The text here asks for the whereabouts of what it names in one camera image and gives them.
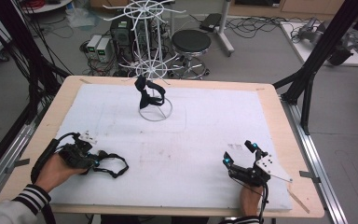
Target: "laboratory floor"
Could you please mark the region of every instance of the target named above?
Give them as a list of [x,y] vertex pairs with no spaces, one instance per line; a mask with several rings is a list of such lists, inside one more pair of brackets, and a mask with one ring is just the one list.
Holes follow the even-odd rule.
[[[38,15],[51,49],[73,74],[88,73],[87,60],[79,47],[94,34],[104,34],[110,22],[96,17],[94,27],[69,28],[63,10]],[[176,19],[176,28],[197,29],[191,17]],[[274,83],[292,75],[302,65],[280,27],[259,31],[243,38],[225,31],[235,52],[230,57],[216,34],[209,34],[212,45],[200,58],[211,74],[202,81]],[[35,42],[46,54],[40,39]],[[288,86],[277,89],[281,94]],[[28,101],[28,83],[13,61],[0,62],[0,141]],[[298,99],[301,108],[302,96]],[[310,107],[310,136],[349,223],[358,223],[358,67],[323,66],[314,80]],[[89,223],[85,215],[57,214],[58,223]],[[39,216],[38,223],[44,223]],[[169,223],[167,217],[155,217],[145,223]],[[328,212],[318,219],[278,218],[277,223],[333,223]]]

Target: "white wire rack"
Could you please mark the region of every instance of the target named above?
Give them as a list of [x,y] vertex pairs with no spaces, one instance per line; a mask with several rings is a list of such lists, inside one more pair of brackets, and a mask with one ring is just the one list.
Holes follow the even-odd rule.
[[[164,80],[164,77],[172,70],[181,69],[181,68],[177,68],[177,67],[169,68],[169,66],[167,65],[168,62],[175,59],[177,57],[177,55],[173,56],[172,58],[170,58],[169,60],[167,60],[165,62],[163,61],[163,58],[162,58],[160,24],[167,23],[167,22],[161,18],[161,14],[164,11],[170,11],[170,12],[176,12],[176,13],[184,13],[185,12],[185,11],[177,11],[177,10],[165,8],[163,6],[163,4],[170,3],[170,2],[174,2],[174,0],[166,0],[166,1],[162,1],[162,2],[156,2],[156,1],[151,1],[151,0],[143,0],[143,1],[131,0],[131,3],[129,3],[125,7],[103,6],[107,9],[123,9],[122,14],[115,16],[113,18],[104,19],[106,21],[116,20],[116,19],[124,17],[124,16],[127,16],[132,19],[132,29],[131,30],[134,32],[135,42],[137,44],[137,50],[133,53],[136,56],[136,58],[138,59],[138,63],[136,65],[134,65],[134,64],[126,65],[126,64],[120,63],[119,65],[122,67],[134,69],[135,70],[134,77],[144,76],[148,80],[151,80],[151,81],[153,81],[155,79],[161,79],[166,84],[169,85],[169,83]],[[148,20],[155,20],[156,26],[157,26],[158,48],[154,55],[152,55],[152,53],[151,53],[151,43],[150,43],[150,38],[149,38],[150,33],[148,30],[149,27],[147,25]],[[146,51],[147,51],[146,59],[144,59],[142,57],[140,41],[138,39],[139,35],[137,34],[138,31],[136,29],[139,21],[143,21],[145,24],[145,42],[146,42]],[[152,112],[153,110],[150,111],[150,106],[148,106],[147,109],[146,108],[139,109],[139,113],[141,114],[141,116],[144,119],[147,119],[147,120],[151,120],[151,121],[164,120],[167,117],[169,117],[170,114],[172,113],[171,101],[169,101],[167,98],[165,100],[169,103],[168,109],[167,108],[163,109],[163,108],[160,108],[159,106],[151,106],[151,107],[156,108],[154,110],[157,111],[157,114],[154,114]]]

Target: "cardboard box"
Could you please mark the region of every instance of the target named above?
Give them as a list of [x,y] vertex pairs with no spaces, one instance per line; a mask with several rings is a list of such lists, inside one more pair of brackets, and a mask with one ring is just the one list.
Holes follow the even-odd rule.
[[108,9],[104,8],[103,6],[107,7],[124,7],[126,6],[130,0],[90,0],[90,6],[92,9],[97,11],[106,11]]

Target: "aluminum rail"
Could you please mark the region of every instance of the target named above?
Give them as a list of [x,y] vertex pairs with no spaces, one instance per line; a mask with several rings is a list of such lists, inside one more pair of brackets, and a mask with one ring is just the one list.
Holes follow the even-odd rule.
[[322,165],[322,161],[315,145],[313,144],[312,138],[310,135],[307,135],[301,127],[301,111],[298,109],[297,105],[289,105],[287,102],[282,102],[282,106],[285,108],[286,112],[290,113],[292,116],[292,124],[296,127],[298,137],[301,140],[303,152],[307,157],[313,175],[315,177],[319,177],[321,180],[320,183],[315,183],[315,185],[317,185],[324,197],[325,205],[328,208],[333,223],[347,224],[348,221],[345,218],[345,214],[342,211],[336,193],[334,192],[324,166]]
[[9,175],[13,169],[15,161],[17,161],[25,147],[28,145],[34,131],[36,129],[35,122],[31,122],[29,125],[23,125],[9,149],[0,160],[0,186],[5,181],[7,175]]

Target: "velcro strap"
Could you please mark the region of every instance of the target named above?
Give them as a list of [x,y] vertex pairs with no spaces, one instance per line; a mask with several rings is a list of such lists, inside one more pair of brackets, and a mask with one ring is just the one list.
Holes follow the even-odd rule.
[[110,174],[113,178],[118,178],[120,175],[123,175],[130,168],[130,166],[127,164],[126,160],[124,158],[118,156],[118,154],[111,153],[108,155],[106,152],[100,151],[98,157],[99,157],[99,161],[106,159],[106,158],[119,159],[119,160],[122,160],[126,166],[117,173],[115,173],[111,170],[108,170],[108,169],[97,168],[97,167],[92,168],[94,172],[104,172],[104,173]]
[[[146,86],[150,89],[158,91],[158,93],[161,95],[161,98],[150,96],[145,89]],[[150,80],[146,80],[146,77],[144,77],[144,76],[138,76],[138,79],[136,79],[136,81],[135,81],[135,87],[142,94],[141,102],[139,104],[139,107],[141,109],[147,107],[148,105],[163,105],[164,104],[165,90],[164,90],[164,88],[160,87],[158,84],[156,84]]]

